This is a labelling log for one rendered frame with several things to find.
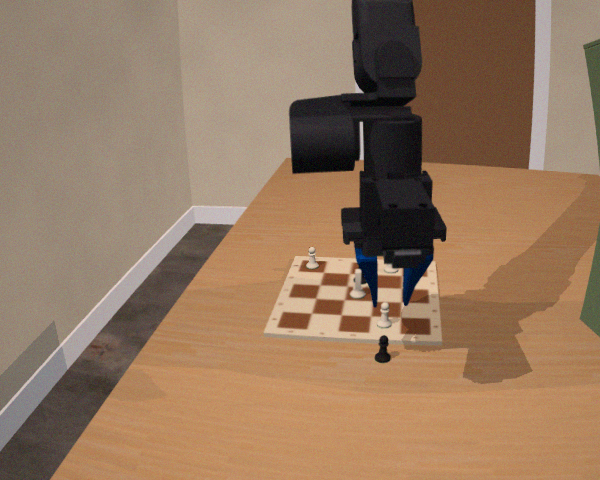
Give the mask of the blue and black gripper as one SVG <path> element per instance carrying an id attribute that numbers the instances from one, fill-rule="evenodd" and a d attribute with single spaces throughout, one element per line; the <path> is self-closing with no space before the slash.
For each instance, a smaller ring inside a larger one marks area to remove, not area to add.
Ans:
<path id="1" fill-rule="evenodd" d="M 371 170 L 364 166 L 367 175 L 389 179 L 388 172 Z M 410 179 L 422 174 L 422 167 L 418 172 L 411 174 L 401 173 L 401 179 Z M 378 299 L 378 266 L 377 256 L 383 256 L 381 233 L 362 233 L 360 224 L 359 207 L 342 208 L 341 224 L 343 229 L 343 243 L 349 245 L 354 241 L 356 261 L 369 285 L 373 307 L 377 307 Z M 434 239 L 446 240 L 447 227 L 435 207 Z M 434 246 L 428 251 L 425 263 L 419 263 L 418 268 L 404 268 L 403 270 L 403 302 L 407 306 L 415 286 L 433 261 Z M 410 275 L 409 274 L 410 269 Z"/>

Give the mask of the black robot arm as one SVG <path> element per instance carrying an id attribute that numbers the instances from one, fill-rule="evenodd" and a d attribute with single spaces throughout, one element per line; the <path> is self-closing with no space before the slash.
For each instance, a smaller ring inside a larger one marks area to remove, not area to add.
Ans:
<path id="1" fill-rule="evenodd" d="M 433 248 L 435 207 L 427 171 L 401 179 L 422 167 L 422 117 L 405 106 L 422 69 L 413 1 L 352 0 L 352 26 L 354 78 L 364 93 L 290 105 L 292 173 L 354 171 L 363 122 L 364 166 L 389 179 L 360 171 L 362 233 L 382 229 L 384 264 L 417 268 Z"/>

